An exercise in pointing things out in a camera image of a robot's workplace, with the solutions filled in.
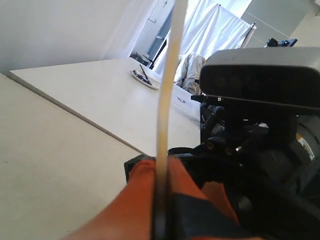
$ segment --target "table surface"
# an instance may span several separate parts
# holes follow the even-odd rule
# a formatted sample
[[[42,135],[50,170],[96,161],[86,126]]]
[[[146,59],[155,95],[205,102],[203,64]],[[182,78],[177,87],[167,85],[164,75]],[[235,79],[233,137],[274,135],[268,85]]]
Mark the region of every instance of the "table surface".
[[[126,185],[137,151],[1,74],[0,101],[0,239],[60,239]]]
[[[139,69],[139,62],[123,58],[14,70],[9,77],[133,149],[155,156],[160,91],[131,77],[130,71]],[[177,97],[186,104],[179,105]],[[200,104],[190,97],[174,86],[169,148],[200,144]]]

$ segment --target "white table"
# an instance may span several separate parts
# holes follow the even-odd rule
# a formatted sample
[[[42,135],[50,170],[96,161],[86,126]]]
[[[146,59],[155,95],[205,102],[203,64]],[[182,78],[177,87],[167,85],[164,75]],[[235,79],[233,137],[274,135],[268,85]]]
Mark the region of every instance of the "white table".
[[[0,74],[0,239],[57,240],[108,205],[139,153]]]
[[[155,156],[160,91],[133,79],[134,69],[140,69],[139,63],[124,58],[14,70],[9,77],[133,149]],[[200,144],[200,104],[174,86],[173,99],[177,96],[187,107],[171,105],[168,147],[193,148]]]

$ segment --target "plate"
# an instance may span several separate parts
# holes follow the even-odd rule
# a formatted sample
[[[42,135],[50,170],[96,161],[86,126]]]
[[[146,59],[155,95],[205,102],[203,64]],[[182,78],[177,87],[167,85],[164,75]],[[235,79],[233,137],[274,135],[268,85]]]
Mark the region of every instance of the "plate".
[[[161,85],[158,81],[154,80],[152,77],[148,76],[148,80],[146,79],[145,75],[141,72],[139,72],[138,70],[132,70],[130,71],[132,77],[139,81],[140,83],[142,83],[143,85],[151,88],[151,89],[155,89],[155,90],[159,90]]]

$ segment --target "sticker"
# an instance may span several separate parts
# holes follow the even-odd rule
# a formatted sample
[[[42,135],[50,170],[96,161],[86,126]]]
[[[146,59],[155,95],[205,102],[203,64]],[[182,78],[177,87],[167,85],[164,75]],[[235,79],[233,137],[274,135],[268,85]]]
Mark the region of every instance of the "sticker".
[[[308,153],[310,159],[313,160],[316,156],[312,151],[311,147],[309,146],[309,144],[307,143],[307,141],[299,133],[296,134],[296,139],[302,145],[304,150]]]

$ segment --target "white curtain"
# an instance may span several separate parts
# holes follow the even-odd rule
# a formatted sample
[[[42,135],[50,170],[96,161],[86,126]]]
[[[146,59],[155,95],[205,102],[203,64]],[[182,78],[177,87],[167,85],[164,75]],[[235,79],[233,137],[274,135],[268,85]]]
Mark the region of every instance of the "white curtain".
[[[155,1],[0,0],[0,72],[127,58]]]
[[[180,55],[195,52],[207,59],[218,50],[240,48],[250,30],[250,24],[212,0],[189,0]],[[154,65],[161,75],[166,51]]]

